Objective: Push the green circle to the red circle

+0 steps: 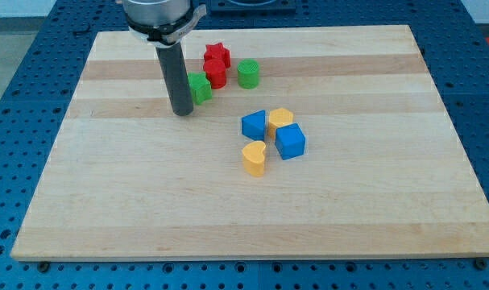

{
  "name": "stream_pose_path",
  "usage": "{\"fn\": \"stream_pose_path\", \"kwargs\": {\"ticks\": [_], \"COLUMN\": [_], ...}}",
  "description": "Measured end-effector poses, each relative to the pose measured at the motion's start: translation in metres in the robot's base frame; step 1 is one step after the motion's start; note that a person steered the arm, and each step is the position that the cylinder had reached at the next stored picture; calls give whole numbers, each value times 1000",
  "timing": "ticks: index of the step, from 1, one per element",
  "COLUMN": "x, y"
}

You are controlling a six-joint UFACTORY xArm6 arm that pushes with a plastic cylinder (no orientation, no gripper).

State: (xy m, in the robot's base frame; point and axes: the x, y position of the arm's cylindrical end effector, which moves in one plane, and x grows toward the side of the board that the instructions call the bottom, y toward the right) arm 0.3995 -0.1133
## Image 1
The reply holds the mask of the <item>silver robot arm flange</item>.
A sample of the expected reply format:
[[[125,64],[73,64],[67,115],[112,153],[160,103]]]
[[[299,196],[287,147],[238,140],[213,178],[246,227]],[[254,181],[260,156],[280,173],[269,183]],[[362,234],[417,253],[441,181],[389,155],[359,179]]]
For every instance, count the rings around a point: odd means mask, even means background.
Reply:
[[[122,7],[129,31],[158,48],[178,44],[207,15],[191,0],[122,0]]]

